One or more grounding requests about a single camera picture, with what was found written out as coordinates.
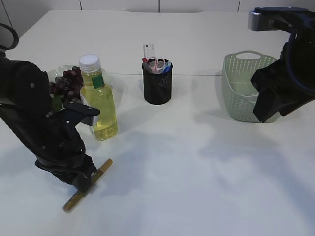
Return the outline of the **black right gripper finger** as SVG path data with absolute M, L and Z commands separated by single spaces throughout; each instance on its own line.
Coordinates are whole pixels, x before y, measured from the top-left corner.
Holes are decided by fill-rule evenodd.
M 282 99 L 279 113 L 283 117 L 287 116 L 288 114 L 294 112 L 295 110 L 312 101 L 314 101 L 314 97 L 309 95 L 298 95 Z
M 280 117 L 280 97 L 271 90 L 258 93 L 258 98 L 253 110 L 254 115 L 261 123 L 271 123 Z

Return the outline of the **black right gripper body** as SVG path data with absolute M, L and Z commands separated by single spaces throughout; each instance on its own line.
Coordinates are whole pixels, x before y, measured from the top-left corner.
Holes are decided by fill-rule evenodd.
M 279 60 L 258 69 L 251 78 L 258 92 L 257 103 L 295 103 L 305 99 L 305 95 L 289 79 L 284 64 Z

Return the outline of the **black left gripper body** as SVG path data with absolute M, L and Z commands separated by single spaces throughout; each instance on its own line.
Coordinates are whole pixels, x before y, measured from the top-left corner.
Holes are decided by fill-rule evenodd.
M 90 156 L 86 154 L 86 148 L 81 147 L 78 151 L 68 148 L 40 147 L 34 149 L 37 158 L 35 165 L 50 172 L 60 181 L 71 184 L 78 174 L 84 177 L 96 172 L 96 167 Z

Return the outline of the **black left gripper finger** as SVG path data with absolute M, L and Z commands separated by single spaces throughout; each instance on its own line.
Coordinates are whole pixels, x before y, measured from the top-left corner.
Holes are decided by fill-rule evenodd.
M 74 180 L 71 182 L 71 184 L 82 193 L 87 192 L 92 186 L 95 184 L 94 177 L 96 176 L 96 172 L 91 173 L 90 175 L 87 175 L 87 177 L 84 177 L 83 174 L 78 174 Z

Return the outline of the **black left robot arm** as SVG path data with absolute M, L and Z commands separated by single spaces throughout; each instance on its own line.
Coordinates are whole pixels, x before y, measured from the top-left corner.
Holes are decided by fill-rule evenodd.
M 9 60 L 0 52 L 0 116 L 36 156 L 35 165 L 81 192 L 92 185 L 96 167 L 76 125 L 91 125 L 98 109 L 65 103 L 54 111 L 45 71 L 29 61 Z

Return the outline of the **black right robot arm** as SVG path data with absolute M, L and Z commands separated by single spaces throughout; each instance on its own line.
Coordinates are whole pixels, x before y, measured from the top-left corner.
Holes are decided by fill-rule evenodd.
M 275 113 L 286 116 L 315 99 L 315 14 L 300 7 L 256 7 L 249 12 L 251 31 L 290 34 L 280 58 L 257 70 L 251 83 L 258 91 L 253 110 L 265 123 Z

